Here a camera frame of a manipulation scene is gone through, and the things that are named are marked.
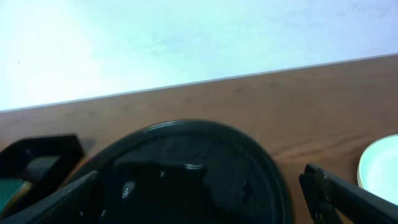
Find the brown wooden surface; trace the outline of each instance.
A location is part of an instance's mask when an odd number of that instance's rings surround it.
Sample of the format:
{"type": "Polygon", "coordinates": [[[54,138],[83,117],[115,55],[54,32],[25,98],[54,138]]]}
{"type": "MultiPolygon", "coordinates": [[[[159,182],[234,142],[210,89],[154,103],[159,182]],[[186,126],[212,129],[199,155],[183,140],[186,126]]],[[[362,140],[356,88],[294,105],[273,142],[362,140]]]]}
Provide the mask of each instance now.
{"type": "Polygon", "coordinates": [[[89,158],[153,123],[215,120],[244,131],[272,155],[297,223],[310,223],[298,182],[305,164],[356,182],[365,147],[398,133],[397,99],[398,56],[389,56],[0,113],[0,148],[25,136],[72,132],[89,158]]]}

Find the black round tray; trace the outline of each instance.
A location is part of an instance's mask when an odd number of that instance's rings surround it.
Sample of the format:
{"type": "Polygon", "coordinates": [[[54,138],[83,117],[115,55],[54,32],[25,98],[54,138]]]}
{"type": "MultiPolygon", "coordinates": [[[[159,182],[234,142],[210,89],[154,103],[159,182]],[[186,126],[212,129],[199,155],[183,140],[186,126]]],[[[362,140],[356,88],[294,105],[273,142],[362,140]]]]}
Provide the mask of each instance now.
{"type": "Polygon", "coordinates": [[[180,120],[138,130],[101,151],[69,183],[93,170],[102,191],[98,223],[293,222],[275,163],[251,138],[219,123],[180,120]]]}

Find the teal object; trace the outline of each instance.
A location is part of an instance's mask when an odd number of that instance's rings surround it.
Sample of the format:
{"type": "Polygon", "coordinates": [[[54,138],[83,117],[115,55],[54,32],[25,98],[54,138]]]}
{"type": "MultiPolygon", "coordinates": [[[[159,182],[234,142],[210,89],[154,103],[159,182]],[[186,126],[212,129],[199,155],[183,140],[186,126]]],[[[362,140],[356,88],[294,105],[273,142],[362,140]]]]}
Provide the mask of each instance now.
{"type": "Polygon", "coordinates": [[[31,184],[20,179],[0,180],[0,217],[12,205],[16,203],[26,192],[31,184]]]}

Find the wood grain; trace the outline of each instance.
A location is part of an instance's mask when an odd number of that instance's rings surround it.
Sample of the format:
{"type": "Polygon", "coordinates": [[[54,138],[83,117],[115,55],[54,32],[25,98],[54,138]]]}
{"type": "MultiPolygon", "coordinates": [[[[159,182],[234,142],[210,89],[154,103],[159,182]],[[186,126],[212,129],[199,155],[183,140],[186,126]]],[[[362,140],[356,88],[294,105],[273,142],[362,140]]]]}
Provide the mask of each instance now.
{"type": "Polygon", "coordinates": [[[373,141],[398,133],[398,56],[180,86],[0,114],[0,148],[25,136],[78,133],[93,157],[150,124],[201,118],[234,126],[278,163],[297,223],[310,223],[299,173],[314,162],[356,182],[373,141]]]}

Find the white plate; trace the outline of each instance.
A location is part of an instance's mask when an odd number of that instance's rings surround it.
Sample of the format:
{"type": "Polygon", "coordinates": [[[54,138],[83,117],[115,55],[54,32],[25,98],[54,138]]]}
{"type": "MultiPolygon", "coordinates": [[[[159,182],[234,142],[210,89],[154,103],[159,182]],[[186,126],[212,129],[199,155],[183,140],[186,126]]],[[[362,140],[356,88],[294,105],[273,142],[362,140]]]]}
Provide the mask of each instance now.
{"type": "Polygon", "coordinates": [[[398,134],[377,140],[363,152],[358,185],[398,205],[398,134]]]}

